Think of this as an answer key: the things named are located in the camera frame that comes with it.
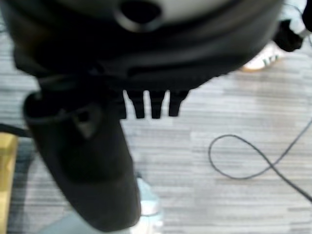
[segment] floor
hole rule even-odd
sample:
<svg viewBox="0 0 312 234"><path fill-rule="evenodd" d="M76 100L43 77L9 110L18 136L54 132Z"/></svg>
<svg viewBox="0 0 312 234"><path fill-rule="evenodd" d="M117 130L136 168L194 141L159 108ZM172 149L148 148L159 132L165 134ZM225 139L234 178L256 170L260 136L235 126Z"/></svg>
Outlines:
<svg viewBox="0 0 312 234"><path fill-rule="evenodd" d="M22 126L20 106L36 83L13 68L11 44L0 38L0 121ZM130 103L124 131L137 167L161 197L166 234L312 234L312 207L274 172L248 181L216 173L211 141L237 134L274 161L312 118L312 47L262 72L233 72L192 91L179 118L136 120ZM312 129L278 168L312 194ZM32 234L70 209L31 141L21 140L9 234ZM265 161L236 140L214 148L216 164L234 176L261 171Z"/></svg>

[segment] black wire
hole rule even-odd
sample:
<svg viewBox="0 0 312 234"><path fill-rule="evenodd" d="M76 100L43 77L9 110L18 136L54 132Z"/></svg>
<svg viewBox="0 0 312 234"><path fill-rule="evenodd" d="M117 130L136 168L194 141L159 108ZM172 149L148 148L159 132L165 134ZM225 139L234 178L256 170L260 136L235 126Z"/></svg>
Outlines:
<svg viewBox="0 0 312 234"><path fill-rule="evenodd" d="M284 3L284 5L293 7L295 10L297 10L299 12L300 15L303 14L302 10L299 7L297 7L296 5L292 5L289 3ZM308 38L309 38L310 46L312 46L312 37L308 36Z"/></svg>
<svg viewBox="0 0 312 234"><path fill-rule="evenodd" d="M30 134L27 130L6 124L0 124L0 133L9 133L18 137L30 138Z"/></svg>
<svg viewBox="0 0 312 234"><path fill-rule="evenodd" d="M307 126L300 132L300 134L292 141L292 143L287 147L287 149L285 150L285 152L276 160L276 162L272 163L268 157L261 151L259 150L257 147L255 147L253 144L251 144L250 142L248 142L247 140L236 136L236 135L223 135L223 136L219 136L216 139L214 139L208 149L208 158L209 158L209 162L212 166L212 168L214 170L216 170L217 172L219 172L220 174L226 176L227 178L230 179L235 179L235 180L247 180L247 179L252 179L258 176L263 175L264 173L266 173L268 170L272 169L275 171L275 173L281 178L283 179L283 181L285 181L288 185L290 185L292 188L294 188L298 193L300 193L301 195L304 196L304 198L306 198L308 201L310 201L312 203L312 197L305 192L304 190L302 190L300 187L298 187L296 184L294 184L293 182L291 182L289 179L287 179L282 173L280 173L280 171L278 169L275 168L275 166L289 153L289 151L292 149L292 147L300 140L300 138L306 133L306 131L311 127L312 125L312 119L310 120L310 122L307 124ZM264 169L263 171L250 175L250 176L246 176L246 177L235 177L235 176L231 176L225 172L223 172L222 170L220 170L214 163L214 160L212 158L212 148L214 146L214 144L224 138L236 138L238 140L243 141L244 143L248 144L249 146L251 146L259 155L261 155L264 160L269 164L269 167L267 167L266 169Z"/></svg>

